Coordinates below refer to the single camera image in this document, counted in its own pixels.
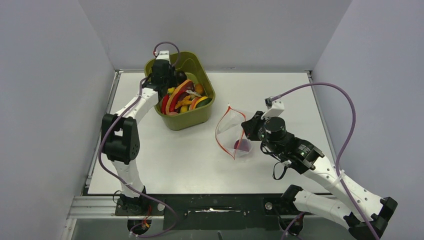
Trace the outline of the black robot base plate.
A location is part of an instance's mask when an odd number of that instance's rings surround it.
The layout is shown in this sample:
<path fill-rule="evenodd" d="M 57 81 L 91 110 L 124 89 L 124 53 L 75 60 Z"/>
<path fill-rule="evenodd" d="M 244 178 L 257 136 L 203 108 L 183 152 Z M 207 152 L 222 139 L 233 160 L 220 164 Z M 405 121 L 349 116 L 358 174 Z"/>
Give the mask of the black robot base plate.
<path fill-rule="evenodd" d="M 151 194 L 115 201 L 115 215 L 127 217 L 127 227 L 146 235 L 153 219 L 163 220 L 163 230 L 285 229 L 299 214 L 280 193 L 264 194 Z"/>

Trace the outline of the clear zip bag orange zipper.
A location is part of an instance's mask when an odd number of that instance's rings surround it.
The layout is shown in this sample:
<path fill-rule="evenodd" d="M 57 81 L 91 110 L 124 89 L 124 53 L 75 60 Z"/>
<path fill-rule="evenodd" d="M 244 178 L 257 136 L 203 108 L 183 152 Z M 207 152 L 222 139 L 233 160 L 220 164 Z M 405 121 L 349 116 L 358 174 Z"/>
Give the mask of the clear zip bag orange zipper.
<path fill-rule="evenodd" d="M 214 136 L 217 145 L 233 160 L 245 158 L 252 151 L 251 141 L 246 138 L 241 123 L 250 120 L 253 115 L 254 114 L 250 111 L 240 110 L 229 104 L 215 128 Z M 234 150 L 234 143 L 240 139 L 247 139 L 250 141 L 250 152 Z"/>

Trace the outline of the purple red onion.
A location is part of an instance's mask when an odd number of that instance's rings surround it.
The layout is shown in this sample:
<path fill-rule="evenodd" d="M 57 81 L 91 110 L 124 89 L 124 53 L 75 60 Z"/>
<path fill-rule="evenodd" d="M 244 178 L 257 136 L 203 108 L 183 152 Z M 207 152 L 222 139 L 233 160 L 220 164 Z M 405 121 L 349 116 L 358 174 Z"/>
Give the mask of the purple red onion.
<path fill-rule="evenodd" d="M 239 139 L 234 143 L 233 149 L 248 153 L 251 151 L 251 142 L 248 139 Z"/>

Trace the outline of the long yellow chili pepper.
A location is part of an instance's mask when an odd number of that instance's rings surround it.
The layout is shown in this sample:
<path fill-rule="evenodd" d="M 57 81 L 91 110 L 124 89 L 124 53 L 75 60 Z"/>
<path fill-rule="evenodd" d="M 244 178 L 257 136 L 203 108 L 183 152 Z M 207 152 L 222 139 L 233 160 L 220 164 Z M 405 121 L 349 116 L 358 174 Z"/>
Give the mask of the long yellow chili pepper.
<path fill-rule="evenodd" d="M 167 89 L 167 94 L 168 95 L 171 95 L 175 91 L 175 89 L 176 89 L 175 87 L 168 88 Z"/>

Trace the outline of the dark purple plum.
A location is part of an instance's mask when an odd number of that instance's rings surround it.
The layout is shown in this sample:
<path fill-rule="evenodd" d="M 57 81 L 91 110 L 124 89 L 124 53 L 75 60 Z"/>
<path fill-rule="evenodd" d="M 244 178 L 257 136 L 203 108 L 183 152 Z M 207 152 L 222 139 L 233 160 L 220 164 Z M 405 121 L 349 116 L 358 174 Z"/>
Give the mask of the dark purple plum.
<path fill-rule="evenodd" d="M 182 84 L 188 79 L 186 73 L 182 70 L 176 72 L 176 82 L 178 85 Z"/>

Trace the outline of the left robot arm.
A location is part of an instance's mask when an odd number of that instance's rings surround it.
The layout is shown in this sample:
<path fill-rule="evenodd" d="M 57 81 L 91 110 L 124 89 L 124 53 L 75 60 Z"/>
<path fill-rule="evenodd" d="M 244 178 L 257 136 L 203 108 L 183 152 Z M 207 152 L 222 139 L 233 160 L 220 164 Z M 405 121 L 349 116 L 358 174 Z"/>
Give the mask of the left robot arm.
<path fill-rule="evenodd" d="M 151 73 L 139 82 L 135 97 L 118 112 L 102 118 L 98 162 L 120 182 L 120 206 L 134 215 L 148 212 L 152 200 L 146 194 L 136 162 L 141 148 L 138 124 L 175 86 L 175 73 L 169 60 L 154 60 Z"/>

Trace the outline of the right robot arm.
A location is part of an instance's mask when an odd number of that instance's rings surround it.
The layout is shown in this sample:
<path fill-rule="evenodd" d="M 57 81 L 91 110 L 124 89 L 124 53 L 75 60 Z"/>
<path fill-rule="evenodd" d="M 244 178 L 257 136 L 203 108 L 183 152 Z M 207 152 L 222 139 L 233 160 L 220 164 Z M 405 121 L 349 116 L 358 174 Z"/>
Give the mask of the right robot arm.
<path fill-rule="evenodd" d="M 381 238 L 398 203 L 356 183 L 318 147 L 288 132 L 281 117 L 263 119 L 263 114 L 257 111 L 241 123 L 247 139 L 259 141 L 264 154 L 279 160 L 286 170 L 293 169 L 315 181 L 334 196 L 326 198 L 292 184 L 281 196 L 282 209 L 289 214 L 306 212 L 333 221 L 357 240 Z"/>

